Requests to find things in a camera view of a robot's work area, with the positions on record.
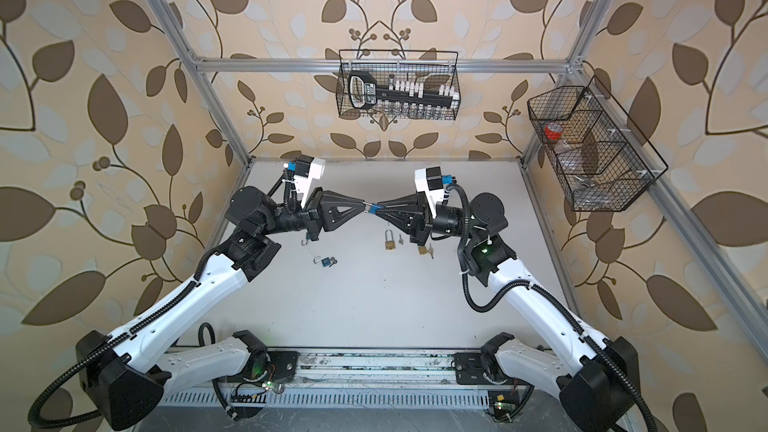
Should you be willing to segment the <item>large brass padlock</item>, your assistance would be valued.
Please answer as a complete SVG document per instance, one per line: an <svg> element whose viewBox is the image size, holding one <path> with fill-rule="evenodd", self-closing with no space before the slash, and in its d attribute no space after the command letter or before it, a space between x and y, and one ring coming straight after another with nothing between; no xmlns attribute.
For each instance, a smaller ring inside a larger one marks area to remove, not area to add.
<svg viewBox="0 0 768 432"><path fill-rule="evenodd" d="M385 231L385 249L394 250L396 248L396 242L394 240L394 233L391 229Z"/></svg>

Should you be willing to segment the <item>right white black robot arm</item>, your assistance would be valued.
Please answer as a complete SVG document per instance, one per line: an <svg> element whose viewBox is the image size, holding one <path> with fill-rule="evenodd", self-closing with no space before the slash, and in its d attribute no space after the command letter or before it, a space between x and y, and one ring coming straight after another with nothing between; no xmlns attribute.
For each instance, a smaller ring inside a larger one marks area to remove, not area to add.
<svg viewBox="0 0 768 432"><path fill-rule="evenodd" d="M548 393L582 431L617 431L632 407L638 408L647 430L658 430L641 393L635 348L587 324L534 277L500 236L508 222L496 195L469 199L452 183L375 204L371 211L417 244L434 231L458 238L462 290L470 308L487 313L507 302L544 340L544 350L510 334L489 340L483 353L490 381L521 379Z"/></svg>

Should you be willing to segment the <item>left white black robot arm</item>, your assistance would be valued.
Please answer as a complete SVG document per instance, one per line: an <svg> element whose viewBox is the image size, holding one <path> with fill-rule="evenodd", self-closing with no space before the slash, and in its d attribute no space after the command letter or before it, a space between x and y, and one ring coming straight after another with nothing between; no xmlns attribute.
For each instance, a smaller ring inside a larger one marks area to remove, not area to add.
<svg viewBox="0 0 768 432"><path fill-rule="evenodd" d="M216 304L253 281L280 250L271 235L304 231L311 240L373 205L320 187L306 205L291 192L277 204L256 187L238 190L226 218L235 230L220 245L206 251L192 276L171 294L125 325L104 335L93 331L77 344L78 361L35 399L28 412L37 429L59 429L103 417L115 430L144 419L161 402L179 373L159 362L192 323ZM48 418L46 403L72 378L81 381L95 408L67 418Z"/></svg>

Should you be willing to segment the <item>blue padlock with keys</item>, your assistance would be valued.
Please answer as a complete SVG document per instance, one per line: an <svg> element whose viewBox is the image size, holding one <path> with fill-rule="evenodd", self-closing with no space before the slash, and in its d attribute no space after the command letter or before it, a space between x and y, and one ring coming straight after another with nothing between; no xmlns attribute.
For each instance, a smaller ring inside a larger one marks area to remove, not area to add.
<svg viewBox="0 0 768 432"><path fill-rule="evenodd" d="M321 258L320 256L316 256L313 258L313 263L321 265L322 267L332 267L337 263L337 260L335 257Z"/></svg>

